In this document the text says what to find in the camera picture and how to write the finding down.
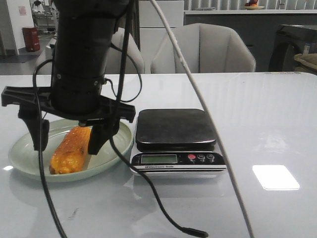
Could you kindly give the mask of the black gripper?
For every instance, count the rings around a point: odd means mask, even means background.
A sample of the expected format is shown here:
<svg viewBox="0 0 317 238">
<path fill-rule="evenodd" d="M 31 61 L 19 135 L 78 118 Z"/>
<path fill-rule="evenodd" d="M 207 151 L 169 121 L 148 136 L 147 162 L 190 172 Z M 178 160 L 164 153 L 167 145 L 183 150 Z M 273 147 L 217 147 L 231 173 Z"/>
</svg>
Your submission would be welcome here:
<svg viewBox="0 0 317 238">
<path fill-rule="evenodd" d="M 35 151 L 44 151 L 48 144 L 50 123 L 42 112 L 76 120 L 82 126 L 92 126 L 88 153 L 97 155 L 103 145 L 118 133 L 120 119 L 134 120 L 132 105 L 101 95 L 105 79 L 76 78 L 53 75 L 47 86 L 39 86 L 38 72 L 31 76 L 31 86 L 6 86 L 1 93 L 1 105 L 17 105 L 31 135 Z"/>
</svg>

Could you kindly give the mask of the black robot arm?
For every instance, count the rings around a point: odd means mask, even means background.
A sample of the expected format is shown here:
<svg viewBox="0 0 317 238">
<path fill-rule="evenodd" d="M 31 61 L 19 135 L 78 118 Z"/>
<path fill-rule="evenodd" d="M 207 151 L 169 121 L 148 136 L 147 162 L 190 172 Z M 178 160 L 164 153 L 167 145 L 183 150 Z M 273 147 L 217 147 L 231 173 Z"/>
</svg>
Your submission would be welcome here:
<svg viewBox="0 0 317 238">
<path fill-rule="evenodd" d="M 133 121 L 135 108 L 101 95 L 106 55 L 119 19 L 130 10 L 127 0 L 57 0 L 59 12 L 49 87 L 5 87 L 3 106 L 18 105 L 18 117 L 33 147 L 44 151 L 49 122 L 44 111 L 91 126 L 88 152 L 95 155 L 118 132 L 121 119 Z"/>
</svg>

